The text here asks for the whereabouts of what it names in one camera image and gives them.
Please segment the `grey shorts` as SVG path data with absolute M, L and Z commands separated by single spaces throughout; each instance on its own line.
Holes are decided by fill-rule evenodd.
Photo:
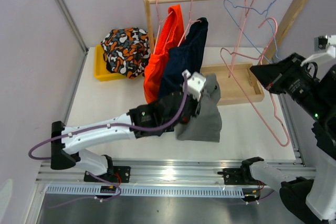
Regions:
M 221 99 L 221 89 L 216 74 L 205 76 L 203 97 L 200 100 L 200 112 L 190 122 L 175 127 L 176 138 L 180 141 L 220 142 L 222 118 L 217 104 Z

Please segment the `navy blue shorts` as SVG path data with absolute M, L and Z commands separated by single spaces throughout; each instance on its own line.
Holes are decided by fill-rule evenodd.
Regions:
M 186 39 L 178 47 L 169 50 L 169 60 L 162 74 L 158 98 L 180 89 L 183 71 L 200 72 L 208 33 L 208 21 L 201 17 L 191 25 Z

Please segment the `blue wire hanger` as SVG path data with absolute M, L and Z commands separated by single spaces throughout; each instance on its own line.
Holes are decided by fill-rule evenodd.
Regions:
M 254 43 L 249 39 L 249 37 L 243 32 L 243 24 L 242 24 L 242 17 L 239 19 L 239 22 L 233 17 L 233 15 L 231 14 L 231 12 L 229 11 L 228 7 L 226 6 L 227 3 L 230 3 L 230 5 L 232 6 L 232 8 L 234 9 L 242 9 L 242 15 L 246 16 L 249 10 L 254 11 L 255 13 L 257 13 L 260 16 L 263 16 L 265 18 L 269 17 L 269 10 L 271 9 L 271 7 L 273 6 L 273 4 L 276 2 L 277 0 L 273 0 L 269 3 L 269 5 L 267 6 L 266 9 L 264 9 L 263 11 L 259 11 L 255 8 L 252 7 L 252 3 L 250 4 L 250 7 L 246 7 L 246 6 L 241 6 L 241 5 L 235 5 L 231 0 L 224 0 L 223 1 L 223 6 L 225 11 L 227 11 L 228 15 L 230 16 L 230 18 L 233 20 L 233 22 L 235 23 L 235 25 L 237 26 L 238 30 L 240 31 L 240 33 L 247 39 L 247 41 L 252 45 L 253 48 L 255 48 L 259 53 L 261 53 L 261 51 L 259 51 L 257 49 L 257 47 L 254 45 Z

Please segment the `pink hanger of grey shorts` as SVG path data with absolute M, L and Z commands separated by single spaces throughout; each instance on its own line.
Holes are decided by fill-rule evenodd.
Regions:
M 274 117 L 275 119 L 280 123 L 284 133 L 285 133 L 285 136 L 287 138 L 287 142 L 286 143 L 282 143 L 280 141 L 280 139 L 278 138 L 278 136 L 275 134 L 275 132 L 272 130 L 272 128 L 269 126 L 269 124 L 267 123 L 267 121 L 264 119 L 264 117 L 260 114 L 259 110 L 256 108 L 256 106 L 254 105 L 254 103 L 252 102 L 251 98 L 247 95 L 246 91 L 244 90 L 244 88 L 242 87 L 242 85 L 239 83 L 239 81 L 236 79 L 235 75 L 233 72 L 231 72 L 230 70 L 230 67 L 228 66 L 228 64 L 226 63 L 224 57 L 222 56 L 222 51 L 226 51 L 229 53 L 229 55 L 232 56 L 232 53 L 233 51 L 230 51 L 228 50 L 227 48 L 225 47 L 222 47 L 220 49 L 220 57 L 222 59 L 222 61 L 224 62 L 225 66 L 227 67 L 228 71 L 229 71 L 229 74 L 234 78 L 235 82 L 238 84 L 239 88 L 241 89 L 241 91 L 243 92 L 244 96 L 247 98 L 248 102 L 250 103 L 250 105 L 253 107 L 253 109 L 255 110 L 255 112 L 257 113 L 257 115 L 259 116 L 259 118 L 262 120 L 262 122 L 264 123 L 264 125 L 266 126 L 266 128 L 269 130 L 269 132 L 273 135 L 273 137 L 275 138 L 275 140 L 278 142 L 278 144 L 281 146 L 281 147 L 287 147 L 291 140 L 290 140 L 290 136 L 289 136 L 289 133 L 287 131 L 287 128 L 285 127 L 283 121 L 278 117 L 277 115 L 277 106 L 275 104 L 275 101 L 274 101 L 274 98 L 272 96 L 272 93 L 270 91 L 270 89 L 274 86 L 274 83 L 275 81 L 271 81 L 270 79 L 270 76 L 268 76 L 268 72 L 263 72 L 263 70 L 267 69 L 268 67 L 271 67 L 271 65 L 262 65 L 262 60 L 265 56 L 265 53 L 266 53 L 266 50 L 268 49 L 268 47 L 270 46 L 271 42 L 273 40 L 275 40 L 275 36 L 276 36 L 276 33 L 278 31 L 278 23 L 276 21 L 275 18 L 273 17 L 268 17 L 268 18 L 265 18 L 264 21 L 262 21 L 262 23 L 258 26 L 259 28 L 262 27 L 264 25 L 264 23 L 266 21 L 269 21 L 269 20 L 272 20 L 274 22 L 274 25 L 275 25 L 275 31 L 272 35 L 272 37 L 270 38 L 267 46 L 263 49 L 262 53 L 260 54 L 260 56 L 258 58 L 255 58 L 255 57 L 250 57 L 248 55 L 244 55 L 244 54 L 241 54 L 241 53 L 236 53 L 236 55 L 239 55 L 239 56 L 242 56 L 242 57 L 245 57 L 245 58 L 248 58 L 248 59 L 253 59 L 253 60 L 258 60 L 258 63 L 259 65 L 252 65 L 250 67 L 250 72 L 254 75 L 254 77 L 257 79 L 257 81 L 266 89 L 268 90 L 269 94 L 270 94 L 270 98 L 271 98 L 271 102 L 272 102 L 272 105 L 273 105 L 273 109 L 274 109 Z

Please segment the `orange camouflage shorts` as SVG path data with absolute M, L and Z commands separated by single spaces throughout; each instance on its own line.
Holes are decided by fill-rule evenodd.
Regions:
M 100 43 L 110 73 L 129 79 L 144 74 L 151 54 L 148 32 L 138 27 L 113 29 Z

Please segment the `pink hanger of camouflage shorts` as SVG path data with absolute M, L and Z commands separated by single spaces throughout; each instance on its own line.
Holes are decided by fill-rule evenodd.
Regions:
M 238 29 L 240 30 L 240 32 L 239 32 L 239 36 L 237 37 L 237 40 L 236 40 L 234 51 L 232 53 L 232 59 L 231 59 L 231 64 L 230 64 L 231 72 L 233 72 L 233 70 L 234 70 L 236 53 L 238 51 L 238 48 L 239 48 L 239 45 L 240 45 L 240 42 L 241 42 L 241 39 L 242 39 L 242 36 L 243 36 L 243 33 L 244 33 L 244 28 L 245 28 L 245 24 L 246 24 L 248 15 L 249 15 L 249 11 L 250 11 L 254 1 L 255 0 L 252 0 L 250 2 L 249 6 L 247 6 L 247 4 L 248 4 L 247 0 L 244 0 L 244 5 L 243 6 L 238 6 L 238 5 L 234 6 L 234 4 L 232 4 L 233 8 L 241 8 L 242 12 L 240 14 L 240 19 L 239 19 L 239 24 L 238 24 Z

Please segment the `pink hanger of orange shorts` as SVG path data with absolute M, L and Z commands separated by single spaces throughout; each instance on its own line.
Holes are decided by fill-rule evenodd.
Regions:
M 172 12 L 170 12 L 165 19 L 161 19 L 160 10 L 159 10 L 159 0 L 155 0 L 155 10 L 156 10 L 156 15 L 157 15 L 157 18 L 158 18 L 158 21 L 159 21 L 159 25 L 158 25 L 158 29 L 157 29 L 158 31 L 156 33 L 153 53 L 155 53 L 155 51 L 156 51 L 156 47 L 157 47 L 157 43 L 158 43 L 158 40 L 159 40 L 160 31 L 161 31 L 161 25 L 172 13 Z

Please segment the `pink hanger of navy shorts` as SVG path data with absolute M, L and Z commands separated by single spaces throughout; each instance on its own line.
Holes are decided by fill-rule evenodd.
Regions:
M 193 8 L 193 1 L 194 0 L 191 0 L 190 1 L 190 8 L 189 8 L 189 12 L 188 12 L 188 23 L 186 25 L 186 28 L 184 29 L 184 33 L 182 35 L 182 37 L 180 38 L 180 41 L 178 43 L 178 47 L 181 45 L 181 43 L 183 42 L 183 39 L 185 39 L 185 36 L 186 36 L 186 33 L 190 27 L 191 24 L 193 23 L 197 23 L 197 22 L 200 22 L 200 20 L 196 20 L 196 21 L 192 21 L 192 8 Z

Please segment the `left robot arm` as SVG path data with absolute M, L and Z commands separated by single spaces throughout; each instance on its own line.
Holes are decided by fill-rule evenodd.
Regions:
M 85 182 L 129 182 L 129 166 L 115 167 L 108 155 L 88 150 L 99 144 L 137 140 L 172 132 L 178 124 L 187 124 L 199 114 L 202 93 L 176 91 L 152 103 L 98 124 L 78 127 L 52 124 L 51 169 L 78 168 L 85 171 Z

